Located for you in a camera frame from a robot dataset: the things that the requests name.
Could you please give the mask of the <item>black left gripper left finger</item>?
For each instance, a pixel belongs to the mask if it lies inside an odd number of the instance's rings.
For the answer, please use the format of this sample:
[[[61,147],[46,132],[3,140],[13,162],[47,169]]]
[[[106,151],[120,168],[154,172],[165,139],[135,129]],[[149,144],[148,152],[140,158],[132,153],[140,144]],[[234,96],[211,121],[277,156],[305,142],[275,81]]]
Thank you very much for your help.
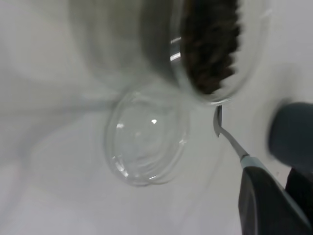
[[[313,230],[262,168],[243,169],[238,202],[243,235],[311,235]]]

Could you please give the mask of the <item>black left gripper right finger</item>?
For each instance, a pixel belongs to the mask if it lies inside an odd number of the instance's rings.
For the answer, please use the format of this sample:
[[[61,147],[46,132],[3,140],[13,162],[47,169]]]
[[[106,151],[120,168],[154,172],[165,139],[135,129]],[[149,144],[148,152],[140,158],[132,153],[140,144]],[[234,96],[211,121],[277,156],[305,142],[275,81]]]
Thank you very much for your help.
[[[306,215],[313,214],[313,174],[292,168],[285,190]]]

